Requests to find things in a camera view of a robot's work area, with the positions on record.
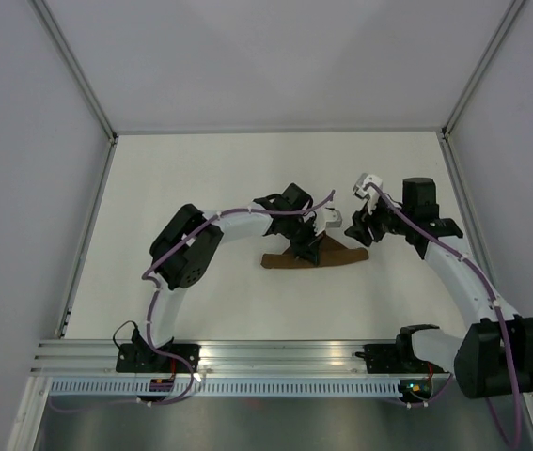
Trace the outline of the brown cloth napkin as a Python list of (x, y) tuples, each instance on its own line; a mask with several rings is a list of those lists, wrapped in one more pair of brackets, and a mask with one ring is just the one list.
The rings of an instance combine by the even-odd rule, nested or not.
[(296, 257), (288, 247), (282, 254), (263, 254), (260, 266), (267, 270), (295, 270), (350, 265), (369, 259), (365, 248), (348, 248), (334, 238), (324, 235), (319, 248), (319, 262), (311, 263)]

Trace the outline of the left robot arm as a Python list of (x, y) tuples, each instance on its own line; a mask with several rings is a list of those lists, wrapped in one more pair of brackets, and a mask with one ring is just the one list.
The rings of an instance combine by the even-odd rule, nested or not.
[(118, 373), (191, 372), (191, 352), (176, 353), (174, 335), (180, 307), (189, 288), (206, 274), (222, 244), (280, 235), (293, 257), (318, 265), (327, 229), (340, 226), (333, 198), (320, 203), (298, 185), (247, 206), (203, 211), (182, 206), (149, 248), (151, 265), (142, 275), (155, 286), (143, 324), (135, 324), (130, 342), (118, 346)]

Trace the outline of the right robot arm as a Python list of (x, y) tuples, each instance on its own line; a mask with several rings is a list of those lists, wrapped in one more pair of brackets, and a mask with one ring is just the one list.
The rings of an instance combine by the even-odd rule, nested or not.
[(466, 327), (462, 338), (433, 324), (401, 328), (397, 365), (415, 371), (429, 362), (453, 374), (470, 399), (532, 393), (533, 317), (505, 300), (470, 256), (458, 224), (441, 217), (434, 180), (404, 179), (398, 205), (371, 174), (359, 178), (353, 193), (364, 205), (353, 214), (346, 236), (365, 246), (402, 236), (441, 280)]

